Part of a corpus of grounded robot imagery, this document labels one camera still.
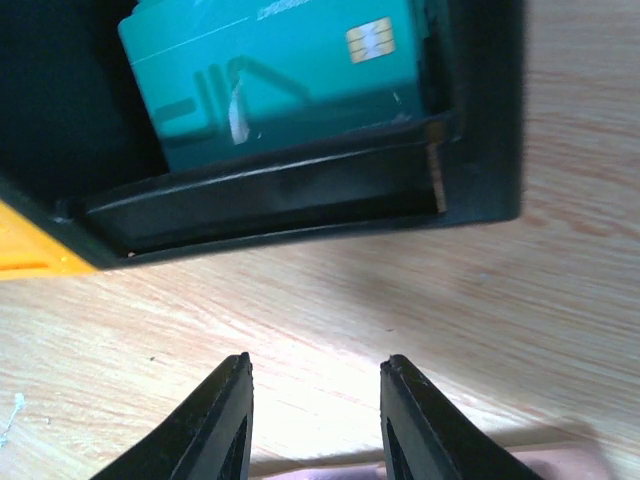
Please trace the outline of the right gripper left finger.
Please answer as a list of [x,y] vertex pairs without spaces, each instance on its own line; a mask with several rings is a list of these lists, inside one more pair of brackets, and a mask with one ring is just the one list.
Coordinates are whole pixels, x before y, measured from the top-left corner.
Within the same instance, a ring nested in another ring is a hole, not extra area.
[[227,357],[96,479],[247,479],[254,389],[249,354]]

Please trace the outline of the yellow bin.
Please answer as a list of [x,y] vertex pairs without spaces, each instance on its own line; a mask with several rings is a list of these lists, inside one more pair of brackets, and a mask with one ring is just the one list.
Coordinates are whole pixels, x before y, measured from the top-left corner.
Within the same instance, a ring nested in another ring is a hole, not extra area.
[[97,272],[93,247],[86,234],[55,225],[39,208],[24,214],[1,201],[2,281]]

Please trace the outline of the black bin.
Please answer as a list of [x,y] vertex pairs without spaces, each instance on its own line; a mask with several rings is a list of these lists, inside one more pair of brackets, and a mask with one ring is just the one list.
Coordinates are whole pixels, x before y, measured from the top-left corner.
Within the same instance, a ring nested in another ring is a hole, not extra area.
[[521,211],[526,5],[409,1],[422,119],[169,169],[118,34],[141,1],[1,5],[1,201],[100,270]]

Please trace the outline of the teal card stack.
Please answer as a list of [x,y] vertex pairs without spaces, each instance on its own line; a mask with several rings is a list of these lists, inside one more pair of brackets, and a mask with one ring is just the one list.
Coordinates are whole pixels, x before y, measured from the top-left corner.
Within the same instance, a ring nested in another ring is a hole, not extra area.
[[168,167],[422,119],[409,1],[141,1],[118,34]]

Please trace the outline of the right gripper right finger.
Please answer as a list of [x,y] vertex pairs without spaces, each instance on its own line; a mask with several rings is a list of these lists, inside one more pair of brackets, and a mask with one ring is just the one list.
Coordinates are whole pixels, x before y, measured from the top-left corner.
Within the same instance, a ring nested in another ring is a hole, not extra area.
[[380,365],[381,430],[389,479],[429,479],[433,461],[459,462],[500,447],[404,355]]

